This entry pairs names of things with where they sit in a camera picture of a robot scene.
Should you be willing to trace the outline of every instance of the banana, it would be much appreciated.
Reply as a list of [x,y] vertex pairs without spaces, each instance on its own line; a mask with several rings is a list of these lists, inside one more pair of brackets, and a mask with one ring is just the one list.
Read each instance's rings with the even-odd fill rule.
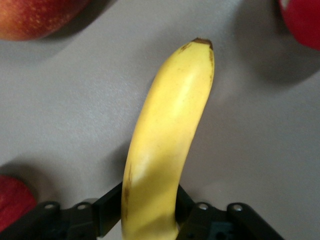
[[196,38],[160,67],[133,132],[121,197],[123,240],[175,240],[177,190],[208,100],[214,53]]

